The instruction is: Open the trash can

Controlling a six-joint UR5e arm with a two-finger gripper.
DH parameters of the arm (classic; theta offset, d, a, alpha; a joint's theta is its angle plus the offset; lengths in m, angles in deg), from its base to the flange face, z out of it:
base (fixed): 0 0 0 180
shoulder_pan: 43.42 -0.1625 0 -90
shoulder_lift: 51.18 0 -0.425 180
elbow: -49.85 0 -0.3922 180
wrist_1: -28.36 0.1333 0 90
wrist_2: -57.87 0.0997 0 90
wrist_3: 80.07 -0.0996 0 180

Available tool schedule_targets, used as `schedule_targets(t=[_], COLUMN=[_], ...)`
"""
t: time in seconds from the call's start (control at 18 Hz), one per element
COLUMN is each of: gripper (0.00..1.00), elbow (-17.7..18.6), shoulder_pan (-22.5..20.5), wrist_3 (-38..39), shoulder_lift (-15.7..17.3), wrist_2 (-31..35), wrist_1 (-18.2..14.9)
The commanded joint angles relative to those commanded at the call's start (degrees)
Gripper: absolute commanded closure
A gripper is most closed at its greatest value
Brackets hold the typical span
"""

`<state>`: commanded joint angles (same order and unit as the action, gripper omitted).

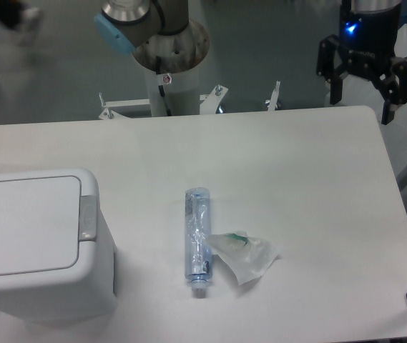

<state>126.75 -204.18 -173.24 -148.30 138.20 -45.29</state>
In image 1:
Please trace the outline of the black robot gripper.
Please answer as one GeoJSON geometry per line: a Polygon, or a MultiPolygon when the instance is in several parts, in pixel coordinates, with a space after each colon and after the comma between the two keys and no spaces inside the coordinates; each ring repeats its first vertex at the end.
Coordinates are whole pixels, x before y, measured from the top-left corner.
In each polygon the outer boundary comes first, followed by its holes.
{"type": "Polygon", "coordinates": [[[319,43],[316,74],[330,85],[330,104],[343,96],[343,75],[377,79],[381,74],[384,99],[382,125],[391,123],[396,110],[407,103],[407,57],[394,57],[401,14],[400,1],[342,1],[339,38],[319,43]]]}

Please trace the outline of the grey robot arm with blue cap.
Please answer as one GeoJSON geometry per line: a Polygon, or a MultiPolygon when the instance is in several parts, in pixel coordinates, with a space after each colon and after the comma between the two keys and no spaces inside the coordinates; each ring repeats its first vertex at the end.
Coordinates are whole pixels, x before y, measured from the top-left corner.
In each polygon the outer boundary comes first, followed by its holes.
{"type": "MultiPolygon", "coordinates": [[[[342,1],[339,32],[319,43],[316,73],[330,88],[329,102],[343,97],[348,75],[372,83],[383,97],[381,123],[407,103],[407,57],[395,53],[400,1],[342,1]]],[[[152,116],[210,113],[222,96],[201,100],[197,67],[207,56],[205,28],[192,20],[186,1],[105,1],[94,17],[100,36],[144,69],[152,116]]]]}

